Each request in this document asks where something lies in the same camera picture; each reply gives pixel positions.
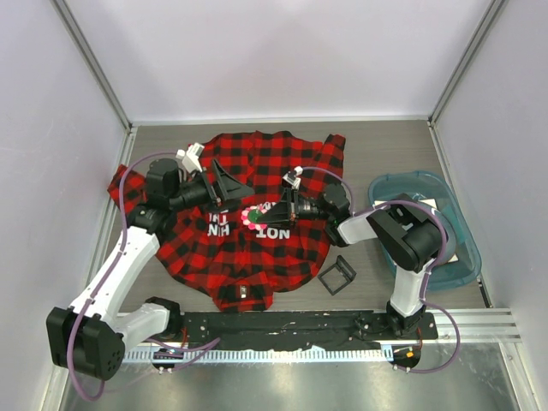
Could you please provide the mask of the pink white flower brooch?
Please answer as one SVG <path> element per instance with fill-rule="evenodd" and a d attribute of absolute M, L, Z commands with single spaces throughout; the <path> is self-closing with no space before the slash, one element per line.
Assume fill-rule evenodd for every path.
<path fill-rule="evenodd" d="M 266 214 L 272 207 L 271 202 L 251 205 L 241 212 L 242 223 L 250 230 L 263 230 L 267 228 L 266 223 L 261 223 L 259 218 Z"/>

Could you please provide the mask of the red black plaid shirt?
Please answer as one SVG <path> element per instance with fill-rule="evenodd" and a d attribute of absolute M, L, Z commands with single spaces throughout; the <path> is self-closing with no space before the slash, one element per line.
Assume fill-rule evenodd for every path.
<path fill-rule="evenodd" d="M 254 194 L 223 214 L 198 207 L 180 212 L 158 260 L 176 281 L 209 295 L 222 312 L 268 309 L 275 293 L 298 289 L 318 274 L 331 245 L 325 222 L 249 229 L 242 215 L 274 206 L 283 175 L 297 166 L 304 169 L 300 194 L 317 199 L 342 177 L 345 143 L 340 134 L 306 141 L 288 131 L 220 134 L 206 142 L 201 164 L 217 160 Z"/>

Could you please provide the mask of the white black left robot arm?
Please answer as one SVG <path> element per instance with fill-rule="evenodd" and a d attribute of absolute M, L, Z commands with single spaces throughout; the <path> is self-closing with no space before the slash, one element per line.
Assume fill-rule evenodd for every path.
<path fill-rule="evenodd" d="M 178 303 L 151 297 L 134 312 L 120 307 L 146 263 L 176 225 L 181 211 L 208 206 L 214 211 L 253 195 L 217 161 L 207 171 L 196 160 L 160 158 L 145 176 L 144 198 L 122 213 L 122 231 L 94 279 L 67 308 L 54 307 L 46 318 L 55 365 L 102 382 L 120 368 L 123 356 L 150 337 L 176 340 L 182 331 Z"/>

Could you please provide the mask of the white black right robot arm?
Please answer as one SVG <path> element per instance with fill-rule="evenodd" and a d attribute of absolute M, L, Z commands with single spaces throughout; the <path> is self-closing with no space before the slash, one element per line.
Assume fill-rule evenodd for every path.
<path fill-rule="evenodd" d="M 456 251 L 455 231 L 441 211 L 400 194 L 353 215 L 343 186 L 329 184 L 317 199 L 285 188 L 281 199 L 258 217 L 259 223 L 277 228 L 292 227 L 301 220 L 325 221 L 325 233 L 338 247 L 379 240 L 396 265 L 385 328 L 398 338 L 418 330 L 426 309 L 425 281 L 434 267 L 447 263 Z"/>

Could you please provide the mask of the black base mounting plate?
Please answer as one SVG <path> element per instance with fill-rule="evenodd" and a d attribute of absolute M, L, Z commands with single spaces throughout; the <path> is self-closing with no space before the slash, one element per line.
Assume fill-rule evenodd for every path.
<path fill-rule="evenodd" d="M 217 349 L 255 351 L 376 348 L 381 342 L 432 341 L 438 330 L 432 313 L 424 313 L 408 328 L 388 313 L 365 311 L 285 311 L 208 313 L 186 312 L 176 330 L 151 339 L 185 342 L 197 348 L 218 339 Z"/>

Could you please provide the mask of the teal plastic bin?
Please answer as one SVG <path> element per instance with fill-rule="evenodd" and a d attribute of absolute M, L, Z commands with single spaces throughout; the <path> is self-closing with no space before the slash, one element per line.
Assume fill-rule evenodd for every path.
<path fill-rule="evenodd" d="M 438 209 L 451 222 L 457 234 L 458 260 L 433 269 L 427 289 L 442 291 L 473 282 L 480 274 L 481 257 L 455 195 L 442 176 L 428 171 L 386 174 L 374 179 L 367 190 L 371 204 L 376 200 L 393 200 L 400 194 L 412 199 L 434 199 Z"/>

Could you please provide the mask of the small black square frame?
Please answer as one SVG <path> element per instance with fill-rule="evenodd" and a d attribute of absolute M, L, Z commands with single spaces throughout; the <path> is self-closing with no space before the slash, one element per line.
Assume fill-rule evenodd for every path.
<path fill-rule="evenodd" d="M 356 276 L 352 265 L 342 255 L 338 255 L 334 264 L 318 274 L 318 280 L 334 296 L 350 285 Z"/>

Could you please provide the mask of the aluminium front rail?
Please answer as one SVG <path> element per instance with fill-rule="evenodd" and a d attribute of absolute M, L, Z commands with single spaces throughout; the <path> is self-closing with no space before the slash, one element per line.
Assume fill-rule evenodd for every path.
<path fill-rule="evenodd" d="M 410 320 L 375 311 L 297 311 L 208 313 L 171 312 L 153 307 L 152 313 L 130 313 L 108 324 L 93 317 L 76 332 L 77 349 L 130 350 L 152 339 L 198 348 L 216 342 L 221 350 L 294 351 L 366 349 L 382 343 L 465 343 L 514 340 L 519 332 L 504 309 L 455 310 L 449 315 L 423 312 Z"/>

